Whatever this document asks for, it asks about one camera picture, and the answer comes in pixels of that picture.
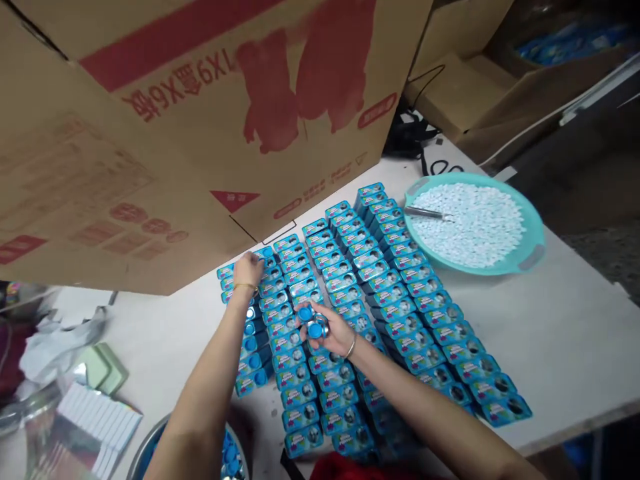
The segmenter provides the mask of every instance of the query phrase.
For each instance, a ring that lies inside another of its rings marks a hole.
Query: gold bracelet
[[[238,287],[250,287],[253,289],[253,296],[255,297],[256,294],[258,293],[258,287],[256,287],[255,285],[252,285],[250,283],[238,283],[237,285],[233,286],[233,291],[236,290],[236,288]]]
[[[347,355],[345,356],[345,360],[349,358],[349,356],[353,353],[353,349],[355,348],[355,340],[356,338],[358,338],[358,334],[356,332],[353,332],[353,343],[351,344],[349,351],[347,352]]]

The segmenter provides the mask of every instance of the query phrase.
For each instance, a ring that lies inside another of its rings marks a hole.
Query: cardboard box
[[[445,29],[439,19],[445,19],[452,31],[464,31],[466,26],[452,22],[452,16],[437,15],[440,10],[453,9],[457,17],[467,18],[460,13],[464,7],[474,10],[475,3],[462,0],[434,11],[420,50],[427,48],[425,40],[430,31]],[[497,19],[503,18],[504,5],[496,7],[493,13]],[[556,31],[558,27],[558,21],[544,24],[546,31]],[[536,26],[535,32],[528,33],[529,38],[544,29],[542,25]],[[449,52],[436,60],[406,86],[405,96],[477,163],[489,158],[510,137],[590,88],[624,58],[624,51],[615,48],[562,65],[542,67],[517,58],[511,48],[505,61],[507,70],[481,54],[488,41],[487,32],[476,29],[474,23],[472,30],[478,33],[479,41],[459,46],[458,51],[468,53],[476,48],[475,52],[464,59]],[[422,71],[416,70],[417,66],[414,62],[412,76]]]
[[[14,3],[0,278],[162,294],[378,162],[431,6]]]

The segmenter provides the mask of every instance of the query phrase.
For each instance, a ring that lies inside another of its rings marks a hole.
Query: teal plastic basin
[[[405,221],[409,233],[435,267],[460,270],[474,275],[505,275],[508,273],[524,273],[529,271],[542,260],[547,250],[542,219],[531,202],[518,192],[518,190],[508,186],[506,183],[494,180],[486,175],[465,172],[443,173],[433,177],[422,177],[405,193],[406,205],[412,205],[413,200],[421,193],[438,185],[452,183],[468,183],[479,187],[494,187],[502,192],[508,193],[513,201],[522,208],[521,213],[524,218],[523,226],[526,228],[526,231],[523,233],[523,238],[518,248],[508,254],[503,260],[500,260],[492,267],[472,268],[450,262],[428,248],[416,233],[413,226],[413,217],[406,215]]]

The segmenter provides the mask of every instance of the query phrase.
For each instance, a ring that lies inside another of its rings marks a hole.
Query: blue packets in box
[[[282,412],[282,426],[286,433],[300,430],[318,421],[320,421],[320,412],[314,401]]]
[[[242,339],[242,346],[240,347],[240,358],[244,359],[250,354],[264,346],[269,341],[267,332],[263,331],[256,333],[252,337],[245,337]]]
[[[351,206],[348,201],[342,201],[332,207],[329,207],[325,210],[325,216],[328,219],[332,219],[338,215],[343,214],[351,209]]]
[[[291,273],[292,271],[299,270],[305,265],[309,264],[309,258],[306,253],[299,255],[298,257],[285,260],[280,264],[280,268],[282,269],[283,274]]]
[[[220,286],[224,291],[233,290],[233,277],[227,277],[220,280]]]
[[[350,405],[320,417],[320,424],[325,435],[335,435],[362,424],[362,417],[356,405]]]
[[[358,377],[358,385],[360,385],[363,392],[375,390],[375,385],[361,371],[358,371],[356,377]]]
[[[365,405],[370,412],[391,408],[389,400],[385,398],[380,390],[371,390],[368,392],[364,392],[362,396],[365,400]]]
[[[342,277],[332,278],[325,283],[327,285],[327,291],[329,293],[334,293],[351,285],[356,285],[357,280],[355,279],[355,275],[352,272],[349,272],[344,274]]]
[[[282,250],[285,250],[286,248],[293,247],[296,243],[300,243],[300,239],[294,233],[293,235],[290,235],[285,239],[278,240],[276,243],[274,243],[273,244],[273,249],[276,252],[281,252]]]
[[[397,270],[389,270],[386,275],[380,275],[366,283],[363,283],[362,290],[364,290],[367,295],[373,295],[374,293],[381,292],[382,290],[386,290],[394,286],[400,281],[401,277]]]
[[[300,333],[298,331],[294,331],[288,335],[271,340],[271,351],[274,353],[280,353],[292,350],[300,344],[302,344],[302,340],[300,340]]]
[[[359,257],[353,259],[353,266],[357,269],[363,269],[364,267],[368,267],[369,265],[382,260],[384,255],[378,248],[374,248],[366,253],[363,253]]]
[[[392,245],[385,253],[385,260],[392,261],[395,257],[406,257],[412,253],[420,251],[420,247],[413,240],[409,240],[404,243],[397,243],[396,245]]]
[[[265,324],[268,325],[273,321],[281,321],[286,320],[288,316],[293,313],[293,307],[290,303],[285,303],[284,305],[280,305],[273,310],[266,310],[264,312],[264,320]]]
[[[435,293],[431,293],[426,297],[418,297],[415,299],[415,304],[422,313],[431,310],[441,309],[445,305],[451,303],[451,297],[444,290],[438,290]]]
[[[271,247],[264,247],[260,250],[256,250],[255,252],[253,252],[253,254],[257,255],[260,258],[267,259],[273,256],[273,249]]]
[[[406,368],[410,373],[418,375],[426,370],[432,369],[446,361],[445,356],[435,345],[430,345],[422,352],[412,353],[406,357],[401,356],[398,352],[391,352],[391,356]]]
[[[385,235],[393,232],[400,232],[407,228],[407,222],[404,218],[382,223],[380,225],[372,225],[371,226],[371,234],[373,238],[380,241]]]
[[[320,290],[316,289],[316,290],[311,290],[308,293],[303,293],[299,297],[294,298],[293,306],[295,307],[296,305],[300,305],[301,303],[309,302],[309,301],[314,301],[316,303],[322,303],[322,304],[324,304],[325,302],[324,298],[322,297],[322,293],[320,293]]]
[[[416,252],[406,257],[395,257],[391,264],[398,270],[408,269],[410,267],[417,267],[423,263],[427,263],[427,258],[422,252]]]
[[[409,297],[404,297],[391,305],[371,308],[371,314],[374,318],[387,322],[406,317],[412,311],[415,311],[415,304]]]
[[[306,360],[307,357],[305,352],[302,346],[300,346],[290,351],[275,354],[271,359],[271,363],[273,364],[273,369],[275,371],[282,371],[293,368],[296,365],[300,365]]]
[[[301,282],[302,280],[308,279],[311,276],[313,276],[311,272],[311,266],[305,265],[298,270],[294,270],[285,274],[285,282],[287,282],[287,285],[293,285],[295,283]]]
[[[289,291],[291,292],[292,297],[299,297],[300,295],[309,293],[317,288],[318,282],[315,280],[315,277],[310,277],[306,280],[302,280],[302,282],[294,283],[290,286]]]
[[[295,245],[287,247],[285,250],[278,252],[278,256],[280,257],[280,262],[284,262],[299,257],[304,252],[305,246],[302,243],[296,243]]]
[[[289,301],[289,294],[287,293],[287,291],[280,290],[278,293],[270,297],[265,297],[261,299],[260,302],[258,302],[258,305],[260,305],[260,310],[268,311],[268,310],[274,310],[278,308],[278,306],[288,301]]]
[[[430,328],[438,328],[449,323],[454,323],[465,319],[462,314],[462,310],[455,303],[452,303],[448,307],[444,307],[438,310],[430,310],[424,312],[425,326]]]
[[[258,307],[249,307],[247,309],[247,318],[245,321],[262,318],[262,312]]]
[[[266,364],[264,368],[260,368],[246,377],[240,377],[235,381],[235,392],[238,398],[246,397],[256,388],[264,387],[270,376],[273,375],[273,368],[270,364]]]
[[[394,348],[403,357],[408,357],[415,352],[422,352],[428,345],[433,344],[430,334],[424,329],[413,332],[407,337],[392,340],[384,337],[384,342],[389,348]]]
[[[482,413],[492,427],[501,427],[533,416],[527,402],[520,395],[483,405]]]
[[[324,245],[326,242],[333,240],[333,234],[331,230],[322,230],[310,237],[307,237],[307,246],[309,249]]]
[[[329,391],[355,381],[350,364],[344,363],[318,374],[320,390]]]
[[[383,437],[398,430],[409,431],[409,426],[393,408],[376,411],[371,418],[373,420],[373,428]]]
[[[364,241],[360,243],[355,243],[350,246],[347,250],[347,258],[353,260],[360,255],[373,250],[378,246],[378,242],[373,237],[367,237]]]
[[[451,323],[444,327],[433,329],[433,338],[440,345],[450,345],[473,336],[473,329],[470,324],[465,321]]]
[[[285,410],[291,410],[300,405],[304,405],[317,397],[318,392],[311,381],[280,392],[280,400],[282,400],[282,406]]]
[[[338,227],[340,227],[341,225],[346,225],[355,218],[357,218],[356,213],[353,210],[347,210],[345,212],[342,212],[340,215],[332,217],[329,221],[329,225],[331,230],[333,232],[336,232]]]
[[[312,374],[318,375],[321,372],[338,367],[344,362],[344,358],[333,352],[330,352],[328,355],[314,355],[309,358],[309,370]]]
[[[369,224],[369,230],[376,231],[377,229],[380,228],[380,225],[384,225],[385,223],[394,222],[400,219],[404,220],[404,218],[405,218],[405,214],[402,212],[402,209],[400,208],[377,213],[376,215],[373,216],[373,219]]]
[[[315,266],[318,270],[323,270],[327,267],[331,267],[336,263],[344,262],[345,258],[339,251],[330,253],[329,255],[323,255],[315,259]]]
[[[220,298],[222,298],[222,303],[224,303],[224,304],[229,303],[229,300],[231,300],[232,294],[233,294],[233,290],[228,290],[228,291],[222,292],[222,294],[220,294]],[[249,301],[249,304],[253,305],[254,303],[255,303],[255,299],[251,298],[251,300]]]
[[[330,392],[320,394],[320,405],[325,413],[340,410],[341,408],[358,403],[358,394],[352,383],[343,385]]]
[[[357,285],[352,285],[348,289],[338,290],[329,294],[329,301],[334,307],[338,307],[344,303],[358,300],[362,297],[362,290]]]
[[[391,232],[382,236],[382,240],[380,240],[380,250],[386,251],[392,245],[397,245],[398,243],[404,243],[411,240],[411,235],[407,229],[403,229],[397,232]]]
[[[291,333],[294,330],[296,330],[296,326],[295,317],[293,315],[282,321],[271,322],[267,326],[267,331],[269,332],[269,336],[272,339],[276,337],[282,337],[283,335]]]
[[[355,245],[356,243],[363,242],[369,237],[369,231],[365,227],[362,227],[358,230],[354,230],[345,234],[343,237],[340,237],[340,240],[338,240],[338,242],[340,243],[341,250],[346,253],[350,246]]]
[[[270,282],[263,281],[260,283],[260,285],[258,285],[258,293],[262,298],[271,297],[279,291],[284,290],[286,286],[287,284],[282,278]]]
[[[235,263],[227,265],[226,267],[221,267],[216,270],[215,274],[218,276],[218,279],[223,280],[228,277],[233,276],[233,267]]]
[[[386,199],[386,200],[382,200],[381,202],[373,203],[369,205],[368,207],[365,208],[363,212],[364,213],[363,218],[365,220],[365,224],[369,225],[373,221],[373,218],[378,213],[388,211],[388,210],[393,210],[395,208],[398,208],[398,204],[395,202],[394,199]]]
[[[238,364],[238,377],[246,377],[248,374],[255,372],[259,368],[269,362],[271,359],[271,350],[268,345],[253,352],[248,357],[240,360]]]
[[[265,272],[262,275],[262,282],[271,283],[280,277],[282,277],[282,270],[280,270],[280,267],[277,265],[270,269],[265,268]]]
[[[356,300],[355,302],[348,303],[346,305],[340,305],[336,308],[336,312],[338,312],[338,315],[342,315],[344,320],[349,320],[354,317],[358,317],[359,315],[366,314],[365,306],[360,300]]]
[[[473,401],[469,392],[467,392],[467,388],[462,383],[446,385],[440,389],[440,392],[444,393],[461,407],[469,405]]]
[[[504,373],[471,382],[468,387],[476,401],[482,405],[512,397],[518,392],[509,376]]]
[[[471,337],[467,340],[462,340],[462,342],[446,345],[442,347],[442,351],[450,363],[456,364],[482,356],[485,348],[480,343],[480,340],[476,337]]]
[[[424,297],[426,295],[430,295],[436,290],[442,290],[442,283],[440,283],[440,279],[433,275],[425,280],[414,281],[407,285],[407,290],[409,290],[409,294],[416,297]]]
[[[288,434],[285,437],[285,449],[289,458],[293,459],[322,446],[324,441],[320,425],[314,423],[300,431]]]
[[[440,390],[454,382],[453,376],[445,364],[426,370],[416,378],[436,390]]]
[[[402,285],[402,283],[397,283],[387,290],[383,290],[382,292],[374,295],[369,295],[367,297],[367,303],[372,307],[384,307],[385,305],[395,303],[402,297],[406,296],[407,289]]]
[[[325,257],[327,255],[332,254],[335,251],[338,251],[338,244],[336,240],[330,240],[321,245],[316,245],[315,247],[309,248],[309,254],[311,258],[316,259],[319,257]]]
[[[347,235],[350,235],[350,234],[355,233],[357,231],[360,231],[362,229],[364,229],[367,232],[366,236],[368,237],[369,236],[369,231],[366,230],[365,222],[361,218],[356,217],[353,220],[351,220],[350,222],[343,223],[338,228],[336,228],[335,229],[335,233],[336,233],[337,238],[340,237],[340,238],[343,239]]]
[[[464,383],[488,379],[500,372],[500,367],[490,355],[482,355],[473,360],[458,363],[455,371]]]
[[[255,335],[256,333],[262,332],[265,328],[265,323],[261,319],[245,320],[244,336]]]
[[[304,363],[289,370],[282,370],[275,374],[275,384],[278,390],[286,390],[309,381],[309,369]]]
[[[331,437],[331,442],[336,452],[347,457],[362,454],[375,447],[366,425],[358,425],[351,430],[338,433]]]
[[[344,260],[336,265],[332,265],[322,270],[322,278],[324,278],[325,282],[340,275],[344,275],[351,271],[351,264]]]
[[[302,227],[302,234],[305,238],[312,236],[314,233],[318,233],[321,230],[324,230],[329,226],[328,222],[325,219],[318,219],[315,222],[311,222],[308,225]]]
[[[410,313],[406,317],[390,322],[376,320],[375,327],[390,339],[396,340],[422,329],[423,324],[416,314]]]
[[[371,320],[369,320],[369,317],[366,315],[359,315],[355,318],[350,318],[347,320],[347,323],[357,333],[362,333],[371,328]]]

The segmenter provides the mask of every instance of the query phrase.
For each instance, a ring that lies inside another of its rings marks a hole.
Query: white table
[[[446,140],[425,154],[428,162],[447,159],[480,172]],[[353,202],[364,185],[382,181],[387,194],[400,200],[420,176],[419,162],[383,159],[301,215],[292,233],[301,236],[301,227],[322,217],[329,206]],[[487,351],[533,410],[532,419],[497,430],[526,455],[629,415],[640,400],[640,310],[552,232],[545,234],[546,258],[525,275],[472,277],[438,271]],[[144,436],[172,410],[220,322],[220,293],[212,271],[170,297],[119,294],[104,340],[130,372],[119,397],[142,411],[144,419],[114,479],[125,478]],[[255,428],[254,476],[286,478],[279,465],[282,405],[273,381],[246,398],[234,396],[232,402],[248,412]],[[308,473],[311,466],[302,470]]]

